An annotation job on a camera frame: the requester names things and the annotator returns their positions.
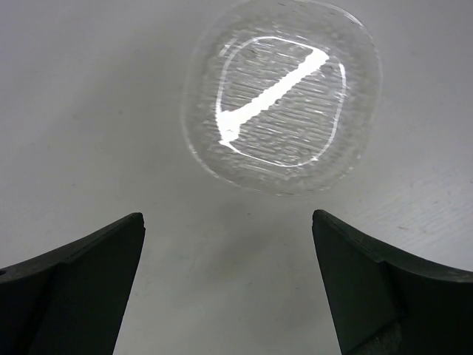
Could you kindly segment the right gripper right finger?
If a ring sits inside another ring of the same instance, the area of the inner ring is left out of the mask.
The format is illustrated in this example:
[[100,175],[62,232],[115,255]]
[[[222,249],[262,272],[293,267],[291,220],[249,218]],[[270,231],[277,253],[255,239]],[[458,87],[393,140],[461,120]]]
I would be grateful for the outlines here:
[[313,240],[342,354],[471,354],[472,273],[371,237],[324,210]]

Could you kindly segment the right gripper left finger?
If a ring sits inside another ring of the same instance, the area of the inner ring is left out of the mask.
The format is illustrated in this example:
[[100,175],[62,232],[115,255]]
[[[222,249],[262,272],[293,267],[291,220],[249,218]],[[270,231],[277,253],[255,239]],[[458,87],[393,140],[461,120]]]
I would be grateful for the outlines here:
[[112,354],[145,240],[129,214],[1,269],[2,354]]

